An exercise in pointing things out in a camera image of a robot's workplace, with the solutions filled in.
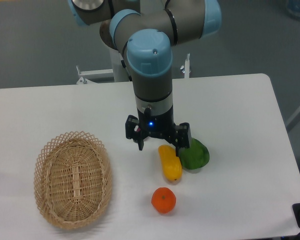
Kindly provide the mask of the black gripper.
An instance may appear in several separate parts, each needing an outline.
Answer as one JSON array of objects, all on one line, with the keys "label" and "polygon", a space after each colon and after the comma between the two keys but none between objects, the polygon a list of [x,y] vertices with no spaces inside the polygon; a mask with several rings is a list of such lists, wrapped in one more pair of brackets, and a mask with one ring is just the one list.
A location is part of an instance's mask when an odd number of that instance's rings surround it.
[{"label": "black gripper", "polygon": [[191,145],[191,129],[188,122],[174,123],[173,106],[160,115],[145,115],[137,110],[138,118],[128,115],[125,122],[125,136],[138,144],[143,150],[146,137],[165,139],[175,147],[175,155],[179,157],[180,149],[188,149]]}]

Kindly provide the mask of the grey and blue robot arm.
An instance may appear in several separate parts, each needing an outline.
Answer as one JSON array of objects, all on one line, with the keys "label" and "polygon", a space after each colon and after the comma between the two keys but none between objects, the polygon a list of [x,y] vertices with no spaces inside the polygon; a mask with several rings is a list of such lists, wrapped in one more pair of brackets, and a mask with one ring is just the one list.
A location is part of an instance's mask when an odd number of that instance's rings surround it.
[{"label": "grey and blue robot arm", "polygon": [[164,139],[176,151],[191,146],[190,125],[174,123],[172,47],[217,32],[222,12],[216,0],[166,0],[163,10],[141,13],[138,0],[70,0],[78,24],[109,21],[109,34],[123,58],[135,95],[137,116],[125,135],[144,147],[148,137]]}]

